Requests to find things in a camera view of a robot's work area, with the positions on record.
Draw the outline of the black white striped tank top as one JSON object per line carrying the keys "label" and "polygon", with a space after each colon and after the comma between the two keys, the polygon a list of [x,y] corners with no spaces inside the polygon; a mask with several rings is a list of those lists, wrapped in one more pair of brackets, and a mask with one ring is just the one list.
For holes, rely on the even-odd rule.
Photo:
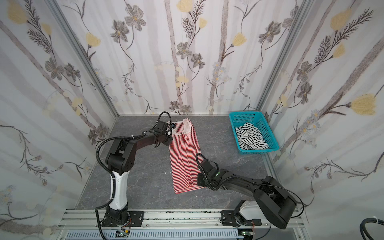
{"label": "black white striped tank top", "polygon": [[261,131],[251,123],[235,128],[235,132],[242,150],[255,151],[270,148]]}

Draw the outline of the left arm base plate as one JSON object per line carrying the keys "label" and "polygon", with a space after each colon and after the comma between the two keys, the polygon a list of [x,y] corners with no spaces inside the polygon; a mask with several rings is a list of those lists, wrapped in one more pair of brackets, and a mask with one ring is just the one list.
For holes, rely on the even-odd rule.
{"label": "left arm base plate", "polygon": [[121,213],[106,213],[101,220],[102,227],[141,227],[144,211],[128,211]]}

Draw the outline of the red white striped tank top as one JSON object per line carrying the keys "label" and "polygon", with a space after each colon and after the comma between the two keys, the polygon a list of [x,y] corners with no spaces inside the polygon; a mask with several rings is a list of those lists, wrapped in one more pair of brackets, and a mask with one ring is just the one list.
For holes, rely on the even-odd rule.
{"label": "red white striped tank top", "polygon": [[196,130],[190,119],[174,123],[169,145],[173,186],[176,194],[198,190],[200,170],[196,154],[201,151]]}

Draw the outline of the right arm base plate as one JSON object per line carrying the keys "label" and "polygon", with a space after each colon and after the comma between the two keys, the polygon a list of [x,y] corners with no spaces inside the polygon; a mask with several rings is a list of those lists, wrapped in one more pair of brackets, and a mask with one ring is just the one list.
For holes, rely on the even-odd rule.
{"label": "right arm base plate", "polygon": [[262,221],[260,219],[246,220],[240,213],[234,210],[221,211],[220,223],[223,227],[256,227],[261,226]]}

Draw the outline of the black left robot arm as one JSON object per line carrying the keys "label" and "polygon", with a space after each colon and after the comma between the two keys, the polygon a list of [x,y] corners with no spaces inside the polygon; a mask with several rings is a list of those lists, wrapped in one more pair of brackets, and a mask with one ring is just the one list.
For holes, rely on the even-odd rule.
{"label": "black left robot arm", "polygon": [[103,144],[112,142],[105,164],[100,158],[100,149],[97,149],[97,161],[111,177],[111,196],[108,203],[97,207],[96,211],[106,208],[105,216],[100,221],[102,227],[123,227],[132,219],[128,210],[127,184],[130,170],[133,168],[138,150],[160,144],[169,146],[172,142],[172,132],[176,127],[172,122],[157,120],[148,131],[138,136],[112,137],[103,141]]}

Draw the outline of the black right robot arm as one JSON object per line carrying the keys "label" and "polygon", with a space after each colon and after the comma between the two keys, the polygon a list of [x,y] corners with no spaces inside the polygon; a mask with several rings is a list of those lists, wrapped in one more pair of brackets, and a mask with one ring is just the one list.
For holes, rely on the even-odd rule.
{"label": "black right robot arm", "polygon": [[266,219],[275,227],[284,230],[298,202],[273,177],[252,179],[237,175],[225,169],[218,169],[217,164],[203,160],[198,164],[198,186],[212,191],[235,191],[254,198]]}

